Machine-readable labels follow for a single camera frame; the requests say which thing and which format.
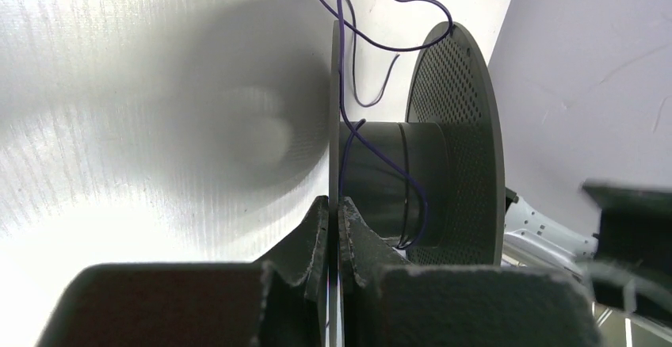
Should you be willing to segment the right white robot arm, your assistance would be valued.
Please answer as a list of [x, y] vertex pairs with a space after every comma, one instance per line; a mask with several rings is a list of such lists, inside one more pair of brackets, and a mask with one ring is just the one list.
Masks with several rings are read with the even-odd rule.
[[598, 231], [581, 235], [506, 190], [505, 254], [562, 269], [597, 303], [671, 328], [671, 191], [588, 181]]

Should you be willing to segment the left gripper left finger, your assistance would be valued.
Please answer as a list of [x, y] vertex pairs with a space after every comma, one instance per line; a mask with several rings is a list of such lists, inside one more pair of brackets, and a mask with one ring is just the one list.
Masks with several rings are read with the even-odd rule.
[[249, 263], [98, 264], [66, 287], [41, 346], [321, 346], [328, 199]]

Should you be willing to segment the dark grey spool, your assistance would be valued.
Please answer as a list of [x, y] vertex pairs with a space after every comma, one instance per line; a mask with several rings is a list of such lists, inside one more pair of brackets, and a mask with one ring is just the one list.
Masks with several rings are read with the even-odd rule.
[[496, 265], [506, 185], [490, 74], [474, 37], [441, 22], [418, 53], [399, 122], [332, 108], [330, 207], [342, 269]]

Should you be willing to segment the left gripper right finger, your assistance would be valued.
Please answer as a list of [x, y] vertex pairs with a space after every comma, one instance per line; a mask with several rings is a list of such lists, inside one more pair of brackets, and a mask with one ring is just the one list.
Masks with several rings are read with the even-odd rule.
[[346, 346], [600, 346], [583, 287], [552, 269], [415, 265], [338, 206]]

